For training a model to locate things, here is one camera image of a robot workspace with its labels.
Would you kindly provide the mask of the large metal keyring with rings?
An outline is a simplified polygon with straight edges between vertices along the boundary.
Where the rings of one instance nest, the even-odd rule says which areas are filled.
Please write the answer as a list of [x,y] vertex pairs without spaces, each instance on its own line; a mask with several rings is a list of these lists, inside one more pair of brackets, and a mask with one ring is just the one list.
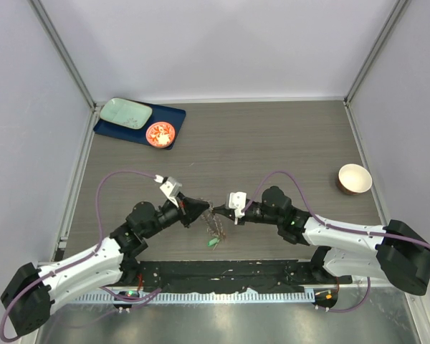
[[212,213],[212,210],[214,208],[213,203],[208,199],[203,199],[203,200],[208,201],[211,204],[211,208],[209,210],[207,210],[208,224],[206,225],[206,231],[209,234],[209,236],[211,237],[211,239],[213,239],[213,238],[219,238],[220,239],[219,243],[215,247],[211,247],[213,250],[215,250],[215,248],[217,248],[218,245],[226,239],[226,233],[223,229],[221,220],[218,217],[218,215],[215,215]]

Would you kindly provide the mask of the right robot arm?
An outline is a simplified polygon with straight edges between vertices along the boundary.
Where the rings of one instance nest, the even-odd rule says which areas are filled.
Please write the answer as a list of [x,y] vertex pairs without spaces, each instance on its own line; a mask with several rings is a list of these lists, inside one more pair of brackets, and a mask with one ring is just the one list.
[[309,273],[316,282],[355,275],[385,280],[417,296],[428,289],[430,244],[402,221],[364,226],[314,216],[294,207],[277,186],[266,189],[259,202],[250,201],[244,192],[231,193],[213,212],[236,225],[274,225],[290,244],[314,246]]

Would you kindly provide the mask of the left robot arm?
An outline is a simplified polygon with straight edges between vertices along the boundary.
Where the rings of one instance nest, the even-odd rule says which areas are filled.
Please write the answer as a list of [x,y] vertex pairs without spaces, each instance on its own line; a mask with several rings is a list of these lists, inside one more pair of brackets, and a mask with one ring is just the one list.
[[15,272],[1,294],[5,313],[21,338],[41,327],[58,309],[97,288],[132,285],[138,277],[136,257],[147,248],[146,239],[179,222],[189,226],[210,207],[201,199],[179,193],[176,201],[155,207],[141,201],[125,223],[95,246],[62,261],[35,267],[26,263]]

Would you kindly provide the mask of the green key tag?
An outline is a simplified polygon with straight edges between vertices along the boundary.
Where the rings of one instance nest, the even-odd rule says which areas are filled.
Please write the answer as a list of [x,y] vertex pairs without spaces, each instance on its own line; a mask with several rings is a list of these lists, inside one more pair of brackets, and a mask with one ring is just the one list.
[[207,246],[208,247],[215,247],[219,243],[219,241],[220,241],[219,238],[213,238],[208,242]]

